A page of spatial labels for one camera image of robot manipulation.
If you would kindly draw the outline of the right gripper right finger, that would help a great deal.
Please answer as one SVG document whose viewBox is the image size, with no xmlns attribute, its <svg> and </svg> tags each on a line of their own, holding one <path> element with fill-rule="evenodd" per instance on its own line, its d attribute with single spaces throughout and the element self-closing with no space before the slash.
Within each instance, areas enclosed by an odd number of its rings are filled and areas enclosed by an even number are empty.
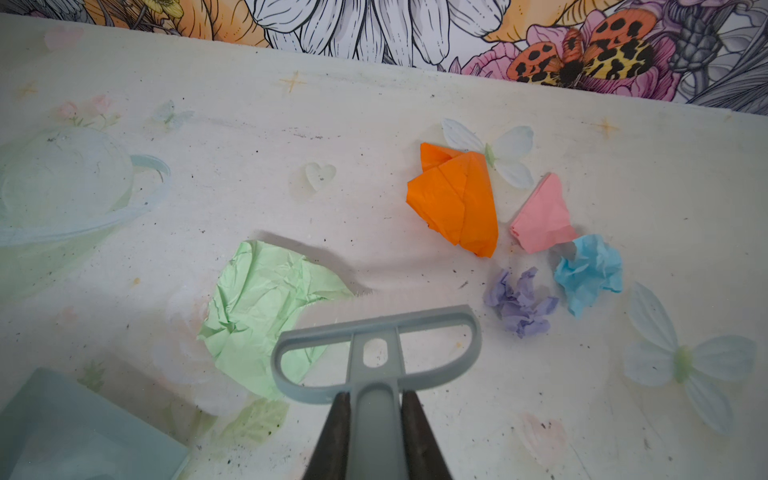
<svg viewBox="0 0 768 480">
<path fill-rule="evenodd" d="M 401 420 L 410 480 L 452 480 L 449 468 L 415 391 L 405 391 Z"/>
</svg>

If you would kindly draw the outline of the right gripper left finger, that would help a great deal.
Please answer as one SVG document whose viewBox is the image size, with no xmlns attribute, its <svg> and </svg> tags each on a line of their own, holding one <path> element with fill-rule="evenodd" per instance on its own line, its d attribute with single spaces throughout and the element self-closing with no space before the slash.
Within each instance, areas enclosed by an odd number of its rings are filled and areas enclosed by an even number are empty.
<svg viewBox="0 0 768 480">
<path fill-rule="evenodd" d="M 348 392 L 338 393 L 307 465 L 303 480 L 345 480 L 351 431 Z"/>
</svg>

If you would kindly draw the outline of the light green paper scrap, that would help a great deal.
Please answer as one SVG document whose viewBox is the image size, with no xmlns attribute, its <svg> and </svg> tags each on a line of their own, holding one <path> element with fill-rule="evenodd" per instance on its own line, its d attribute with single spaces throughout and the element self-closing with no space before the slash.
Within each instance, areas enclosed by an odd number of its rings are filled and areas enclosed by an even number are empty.
<svg viewBox="0 0 768 480">
<path fill-rule="evenodd" d="M 277 400 L 271 371 L 280 335 L 306 307 L 353 296 L 332 270 L 293 250 L 242 242 L 216 283 L 198 332 L 215 367 L 251 393 Z"/>
</svg>

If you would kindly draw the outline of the grey-green plastic dustpan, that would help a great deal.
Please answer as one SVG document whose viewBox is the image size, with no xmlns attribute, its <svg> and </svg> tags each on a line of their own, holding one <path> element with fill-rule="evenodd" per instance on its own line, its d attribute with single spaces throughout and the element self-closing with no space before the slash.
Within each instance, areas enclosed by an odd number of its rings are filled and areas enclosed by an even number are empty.
<svg viewBox="0 0 768 480">
<path fill-rule="evenodd" d="M 186 446 L 49 369 L 1 411 L 3 479 L 176 479 L 187 461 Z"/>
</svg>

